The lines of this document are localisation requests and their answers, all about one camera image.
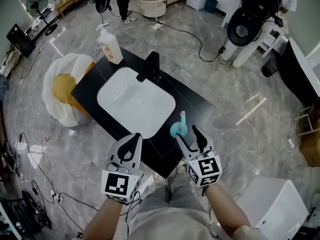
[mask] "marble floor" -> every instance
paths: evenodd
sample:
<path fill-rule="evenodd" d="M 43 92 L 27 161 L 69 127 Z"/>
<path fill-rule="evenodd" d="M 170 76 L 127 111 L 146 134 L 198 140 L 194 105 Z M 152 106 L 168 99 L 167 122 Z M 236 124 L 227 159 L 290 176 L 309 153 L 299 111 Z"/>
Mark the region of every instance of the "marble floor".
<path fill-rule="evenodd" d="M 116 1 L 111 0 L 111 5 L 113 13 L 119 15 Z M 226 38 L 226 30 L 220 27 L 223 17 L 204 10 L 195 11 L 184 3 L 177 5 L 168 8 L 163 21 L 198 36 L 203 42 L 202 57 L 207 60 L 213 58 Z M 130 7 L 138 11 L 139 4 L 131 0 Z M 256 175 L 290 179 L 309 209 L 312 196 L 318 189 L 320 168 L 308 166 L 299 151 L 300 139 L 293 118 L 303 106 L 278 73 L 270 78 L 262 75 L 261 67 L 265 62 L 262 53 L 257 50 L 240 70 L 232 72 L 230 64 L 222 65 L 218 59 L 211 63 L 201 61 L 199 41 L 191 35 L 166 26 L 155 31 L 147 19 L 138 14 L 134 16 L 138 18 L 137 22 L 123 26 L 120 18 L 112 16 L 109 11 L 103 13 L 104 20 L 116 28 L 139 26 L 126 29 L 130 35 L 114 32 L 120 46 L 144 59 L 151 51 L 160 53 L 163 71 L 213 104 L 214 109 L 204 129 L 212 137 L 222 161 L 223 174 L 219 184 L 237 197 Z M 96 28 L 101 20 L 95 7 L 86 6 L 86 3 L 66 13 L 65 18 L 58 21 L 55 32 L 50 36 L 42 35 L 30 58 L 22 60 L 11 74 L 9 90 L 3 101 L 5 127 L 12 147 L 17 143 L 18 135 L 25 132 L 29 146 L 41 154 L 40 132 L 35 131 L 40 130 L 46 154 L 40 166 L 43 168 L 45 165 L 49 176 L 51 165 L 56 191 L 72 195 L 96 208 L 105 200 L 100 193 L 101 170 L 115 140 L 94 120 L 72 130 L 61 129 L 47 113 L 42 101 L 42 87 L 49 65 L 61 56 L 73 52 L 95 57 L 100 35 Z M 21 80 L 21 75 L 25 76 L 30 70 L 39 49 L 41 52 L 32 71 Z M 247 117 L 247 113 L 257 105 L 260 105 L 258 109 Z M 35 179 L 43 195 L 49 199 L 48 183 L 44 182 L 41 171 L 32 167 L 26 147 L 19 145 L 17 150 L 21 165 L 20 177 L 14 179 L 15 188 L 31 193 L 31 180 Z M 145 181 L 152 171 L 145 165 L 142 169 Z M 53 230 L 44 229 L 39 239 L 74 238 L 80 230 L 59 205 L 47 204 L 46 207 Z M 66 196 L 63 207 L 82 229 L 95 214 L 91 208 Z M 125 218 L 120 218 L 115 236 L 117 240 L 125 239 L 127 233 Z"/>

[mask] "fan stand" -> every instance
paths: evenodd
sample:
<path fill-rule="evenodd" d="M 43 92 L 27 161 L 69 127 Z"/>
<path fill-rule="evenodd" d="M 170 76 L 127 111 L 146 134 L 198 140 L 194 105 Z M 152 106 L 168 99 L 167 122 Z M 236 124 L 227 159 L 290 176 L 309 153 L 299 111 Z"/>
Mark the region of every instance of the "fan stand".
<path fill-rule="evenodd" d="M 42 19 L 45 22 L 45 24 L 48 26 L 48 30 L 45 32 L 45 35 L 49 36 L 58 27 L 58 25 L 57 24 L 49 25 L 48 22 L 46 21 L 45 17 L 43 17 L 41 12 L 39 11 L 39 8 L 36 7 L 35 9 L 39 13 L 40 19 Z"/>

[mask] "blue trash bin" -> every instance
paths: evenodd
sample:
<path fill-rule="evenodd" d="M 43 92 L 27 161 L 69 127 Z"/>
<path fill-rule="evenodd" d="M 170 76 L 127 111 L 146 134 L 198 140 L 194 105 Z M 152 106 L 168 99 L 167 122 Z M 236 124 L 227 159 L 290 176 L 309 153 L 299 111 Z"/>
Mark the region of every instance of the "blue trash bin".
<path fill-rule="evenodd" d="M 206 0 L 204 9 L 208 13 L 213 13 L 217 7 L 218 1 L 217 0 Z"/>

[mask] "teal toy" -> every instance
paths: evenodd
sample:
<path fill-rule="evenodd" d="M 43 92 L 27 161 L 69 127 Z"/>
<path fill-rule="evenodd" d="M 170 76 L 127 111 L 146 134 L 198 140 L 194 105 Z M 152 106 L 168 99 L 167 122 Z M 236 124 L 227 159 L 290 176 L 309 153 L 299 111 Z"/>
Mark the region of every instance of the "teal toy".
<path fill-rule="evenodd" d="M 188 133 L 188 127 L 186 125 L 186 112 L 182 111 L 180 113 L 180 116 L 181 116 L 181 121 L 180 122 L 175 122 L 170 127 L 170 135 L 174 139 L 176 138 L 177 134 L 180 134 L 182 137 L 184 137 Z"/>

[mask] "black countertop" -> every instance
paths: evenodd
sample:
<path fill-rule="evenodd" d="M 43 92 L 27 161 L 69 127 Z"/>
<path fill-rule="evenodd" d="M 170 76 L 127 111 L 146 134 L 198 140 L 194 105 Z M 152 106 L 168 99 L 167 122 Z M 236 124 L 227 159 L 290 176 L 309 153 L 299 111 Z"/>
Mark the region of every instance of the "black countertop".
<path fill-rule="evenodd" d="M 129 135 L 130 132 L 100 107 L 97 101 L 98 91 L 116 70 L 129 67 L 140 73 L 145 65 L 145 60 L 133 53 L 123 48 L 121 52 L 123 60 L 119 65 L 110 63 L 104 56 L 82 78 L 71 93 L 81 106 L 116 140 Z M 213 105 L 165 72 L 161 74 L 160 80 L 153 80 L 151 77 L 147 79 L 171 94 L 175 99 L 175 109 L 169 118 L 153 137 L 144 139 L 142 143 L 142 162 L 167 178 L 183 157 L 177 141 L 170 135 L 171 125 L 180 121 L 180 112 L 185 111 L 188 133 L 184 139 L 191 146 L 196 140 L 192 125 L 201 127 L 206 124 L 209 119 L 208 115 L 213 111 Z"/>

